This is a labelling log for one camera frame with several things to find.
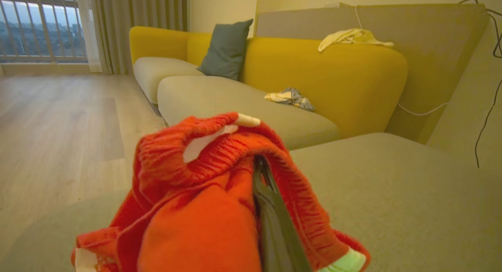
white cable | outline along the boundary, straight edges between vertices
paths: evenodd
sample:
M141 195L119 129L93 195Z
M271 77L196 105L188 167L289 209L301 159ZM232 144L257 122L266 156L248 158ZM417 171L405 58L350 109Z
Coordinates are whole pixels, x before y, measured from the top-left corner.
M355 16L357 17L357 21L359 22L359 27L362 29L361 20L359 20L359 14L357 13L357 7L358 6L359 5L355 6Z
M438 106L438 107L436 107L436 108L434 108L434 109L430 110L430 111L429 111L429 112L427 112L427 113L415 113L415 112L411 112L411 111L409 111L408 109L404 108L404 107L403 107L403 106L402 106L399 102L398 102L398 106L399 106L399 107L401 107L401 109L403 109L404 111L406 111L406 112L408 112L408 113L410 113L410 114L413 114L413 115L415 115L415 116L425 116L425 115L429 115L430 113L432 113L432 112L436 111L437 109L440 109L441 107L443 107L444 105L446 105L446 104L448 104L448 103L449 103L449 102L445 102L445 103L441 104L440 106Z

dark teal pillow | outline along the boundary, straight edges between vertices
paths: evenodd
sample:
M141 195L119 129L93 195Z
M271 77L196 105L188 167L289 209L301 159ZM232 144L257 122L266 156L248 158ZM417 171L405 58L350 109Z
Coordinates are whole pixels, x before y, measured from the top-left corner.
M211 43L197 70L208 76L237 80L246 57L247 35L253 19L235 24L216 24Z

red clothing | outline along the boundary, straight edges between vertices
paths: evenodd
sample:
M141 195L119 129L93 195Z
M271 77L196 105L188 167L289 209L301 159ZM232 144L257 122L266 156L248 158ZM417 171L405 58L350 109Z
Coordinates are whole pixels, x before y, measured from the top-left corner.
M238 113L190 117L143 137L131 191L110 226L77 237L77 247L97 254L102 271L261 271L252 175L253 156L262 154L313 270L339 259L348 245L366 255L367 266L364 248L330 228L308 180L266 124L239 126L184 162L193 139L238 118Z

black cable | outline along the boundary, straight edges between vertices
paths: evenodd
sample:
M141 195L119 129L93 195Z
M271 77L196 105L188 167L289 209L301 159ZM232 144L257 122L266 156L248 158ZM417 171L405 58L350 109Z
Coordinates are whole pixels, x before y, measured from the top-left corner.
M493 107L495 107L495 103L497 103L497 94L498 94L498 90L500 89L500 84L502 84L502 79L500 79L500 82L498 83L497 90L495 91L495 98L493 99L493 104L491 105L491 108L490 108L490 111L488 111L488 114L486 114L486 118L484 119L483 128L481 129L481 132L479 132L479 136L477 137L477 141L476 141L476 146L474 147L474 154L476 155L476 164L477 164L478 168L479 168L479 160L477 158L477 144L479 143L479 139L481 138L481 134L483 133L484 128L486 127L486 123L488 122L488 117L490 116L490 113L493 110Z
M462 4L462 3L468 2L468 1L471 1L471 0L462 0L461 2L459 2L459 4ZM474 1L475 4L479 4L478 0L472 0L472 1ZM497 14L499 16L502 16L502 13L497 12L492 9L486 9L486 11ZM497 34L497 36L496 36L497 44L495 45L495 48L493 49L493 57L502 58L502 47L500 46L500 41L502 40L502 33L500 33L500 35L498 34L497 20L495 19L495 17L490 13L488 13L488 16L490 16L491 19L493 20L493 23L495 24L495 33ZM497 48L500 51L500 56L497 55ZM481 134L483 133L484 128L486 128L486 123L488 122L488 117L490 117L491 111L493 110L493 108L495 107L495 104L497 103L497 94L498 94L498 90L500 89L501 84L502 84L502 79L500 79L500 82L498 83L497 90L495 91L495 98L493 98L493 104L491 105L490 111L488 111L488 114L486 114L486 118L484 119L483 127L482 127L481 131L479 132L479 136L477 137L476 145L474 146L474 154L476 156L476 165L478 168L479 168L479 159L477 157L477 145L479 143L479 140L481 139Z

yellow sofa backrest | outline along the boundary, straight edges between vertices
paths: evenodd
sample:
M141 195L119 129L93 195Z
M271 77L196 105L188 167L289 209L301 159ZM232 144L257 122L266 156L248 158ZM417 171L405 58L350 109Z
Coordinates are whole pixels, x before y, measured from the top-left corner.
M200 65L211 34L133 27L129 38L133 63L158 56ZM335 44L319 53L319 40L251 38L247 43L240 81L271 93L297 88L343 138L383 132L406 84L406 59L390 48Z

